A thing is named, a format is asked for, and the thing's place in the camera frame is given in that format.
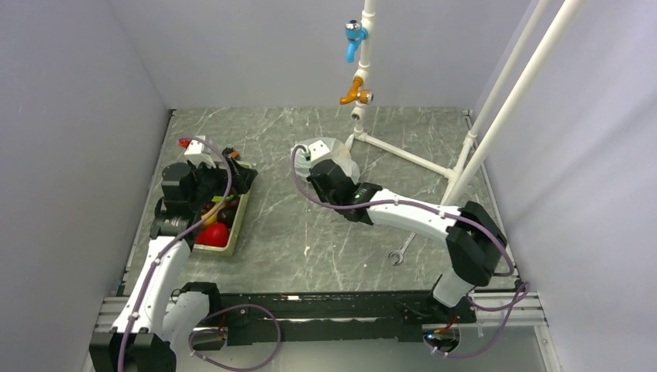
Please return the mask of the white plastic bag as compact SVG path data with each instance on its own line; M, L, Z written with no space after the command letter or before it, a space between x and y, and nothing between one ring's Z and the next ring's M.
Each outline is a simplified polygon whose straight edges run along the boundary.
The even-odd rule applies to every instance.
M312 165L307 158L308 148L307 145L315 142L316 140L324 140L332 152L332 157L328 160L334 160L348 176L350 176L356 183L360 179L360 170L358 164L352 159L349 148L339 139L329 137L316 137L313 139L302 140L297 143L301 145L302 149L300 154L296 154L293 162L294 173L301 178L307 179L310 174Z

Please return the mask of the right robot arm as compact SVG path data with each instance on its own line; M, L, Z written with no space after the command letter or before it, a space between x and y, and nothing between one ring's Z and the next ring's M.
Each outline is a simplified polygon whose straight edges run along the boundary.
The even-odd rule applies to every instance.
M427 300L432 319L444 322L476 287L485 287L506 259L504 234L482 205L433 205L395 194L378 184L356 183L334 160L310 168L308 181L321 205L336 210L350 222L407 230L443 242L451 267L439 276Z

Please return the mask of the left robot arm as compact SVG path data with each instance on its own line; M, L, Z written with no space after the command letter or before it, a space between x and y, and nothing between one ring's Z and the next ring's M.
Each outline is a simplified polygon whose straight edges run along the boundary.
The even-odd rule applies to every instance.
M96 371L175 371L198 323L222 315L219 290L209 282L170 296L200 229L202 209L218 196L247 193L257 171L229 158L225 165L174 163L162 171L162 197L150 227L149 249L135 287L107 332L94 332L89 345Z

